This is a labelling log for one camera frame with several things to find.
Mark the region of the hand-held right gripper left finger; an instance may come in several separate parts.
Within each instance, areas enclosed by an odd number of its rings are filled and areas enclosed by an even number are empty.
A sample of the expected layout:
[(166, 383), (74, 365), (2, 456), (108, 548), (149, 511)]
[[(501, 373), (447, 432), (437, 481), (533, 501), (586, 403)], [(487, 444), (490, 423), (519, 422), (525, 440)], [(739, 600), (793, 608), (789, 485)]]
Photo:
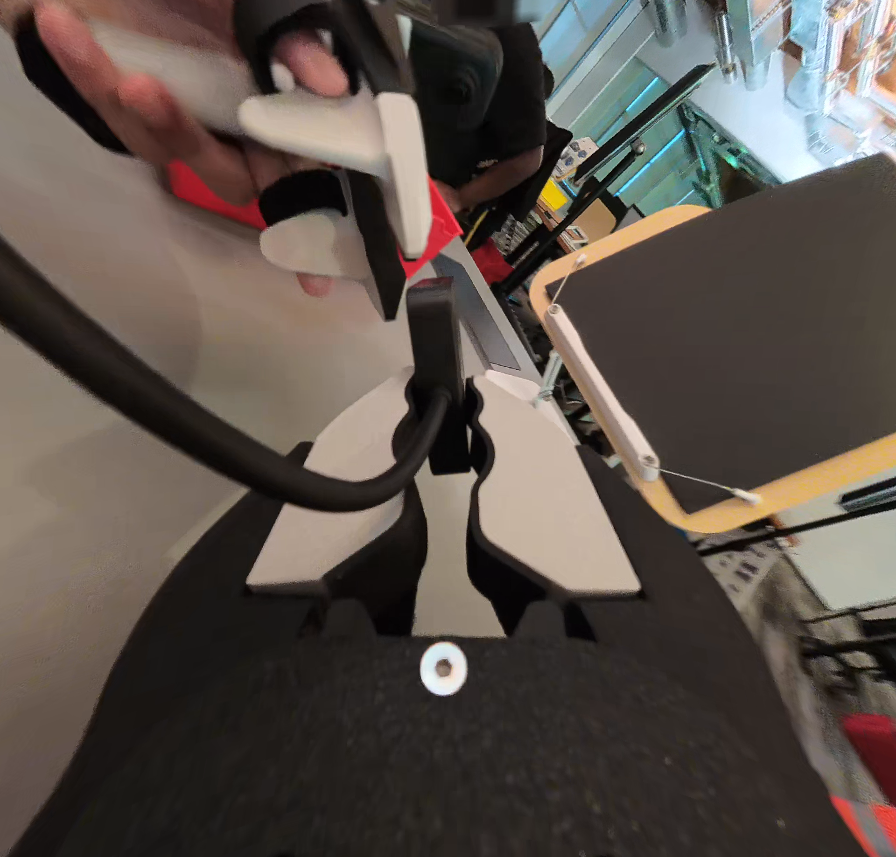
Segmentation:
[[(305, 468), (350, 482), (395, 462), (417, 418), (403, 368), (346, 408), (318, 436)], [(331, 603), (357, 600), (378, 631), (411, 631), (427, 561), (427, 519), (415, 482), (387, 503), (327, 513), (285, 506), (261, 549), (247, 586), (254, 594), (299, 595)]]

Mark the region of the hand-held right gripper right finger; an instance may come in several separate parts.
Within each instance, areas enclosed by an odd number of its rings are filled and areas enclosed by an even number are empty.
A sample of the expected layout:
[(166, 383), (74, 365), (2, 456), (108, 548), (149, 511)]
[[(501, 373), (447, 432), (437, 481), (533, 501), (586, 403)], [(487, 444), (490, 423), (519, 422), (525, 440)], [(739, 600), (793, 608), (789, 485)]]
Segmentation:
[(539, 386), (495, 371), (467, 380), (467, 571), (505, 634), (530, 605), (626, 600), (643, 587), (581, 445)]

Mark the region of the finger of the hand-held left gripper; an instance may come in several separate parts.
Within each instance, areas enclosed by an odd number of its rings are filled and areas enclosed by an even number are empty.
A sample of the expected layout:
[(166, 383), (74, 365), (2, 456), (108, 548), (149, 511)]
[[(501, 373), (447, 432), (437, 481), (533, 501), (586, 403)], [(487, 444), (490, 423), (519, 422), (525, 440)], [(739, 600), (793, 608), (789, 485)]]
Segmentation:
[(357, 104), (371, 127), (370, 160), (352, 162), (350, 199), (369, 269), (364, 286), (384, 321), (399, 313), (405, 259), (426, 251), (433, 213), (427, 157), (415, 100), (408, 94), (361, 92)]

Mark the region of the person's left hand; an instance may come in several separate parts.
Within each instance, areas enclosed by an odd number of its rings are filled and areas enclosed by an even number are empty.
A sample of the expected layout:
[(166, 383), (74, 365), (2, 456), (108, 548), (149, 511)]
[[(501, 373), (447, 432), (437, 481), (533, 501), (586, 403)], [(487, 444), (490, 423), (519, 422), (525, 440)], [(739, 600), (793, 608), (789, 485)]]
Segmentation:
[(103, 20), (129, 31), (235, 54), (231, 5), (232, 0), (1, 0), (2, 28), (12, 32), (33, 10), (41, 39), (63, 74), (135, 157), (156, 167), (180, 161), (221, 199), (245, 205), (276, 180), (323, 165), (216, 139), (159, 80), (118, 69), (86, 24)]

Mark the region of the red plastic bin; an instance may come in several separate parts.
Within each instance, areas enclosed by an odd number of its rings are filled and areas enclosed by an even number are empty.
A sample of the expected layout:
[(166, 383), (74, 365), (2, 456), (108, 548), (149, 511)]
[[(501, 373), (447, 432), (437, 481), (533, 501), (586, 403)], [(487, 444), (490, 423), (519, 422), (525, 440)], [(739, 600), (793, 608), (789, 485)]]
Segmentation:
[[(209, 219), (214, 217), (225, 220), (247, 232), (258, 234), (264, 231), (266, 224), (257, 201), (237, 206), (222, 200), (193, 170), (180, 161), (174, 161), (156, 172), (161, 188), (176, 202), (204, 214)], [(429, 181), (429, 191), (432, 224), (427, 248), (420, 258), (401, 258), (407, 279), (411, 279), (426, 263), (434, 260), (453, 239), (462, 234), (461, 225), (433, 179)]]

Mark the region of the tablet stand with dark board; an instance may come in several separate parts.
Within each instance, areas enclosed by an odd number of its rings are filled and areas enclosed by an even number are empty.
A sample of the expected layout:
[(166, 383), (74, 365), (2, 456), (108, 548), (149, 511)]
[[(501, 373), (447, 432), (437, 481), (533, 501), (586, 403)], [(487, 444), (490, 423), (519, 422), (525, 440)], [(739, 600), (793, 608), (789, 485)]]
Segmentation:
[[(877, 154), (584, 250), (562, 306), (663, 468), (763, 497), (664, 473), (640, 494), (670, 525), (722, 533), (894, 469), (894, 174)], [(532, 280), (543, 326), (571, 258)]]

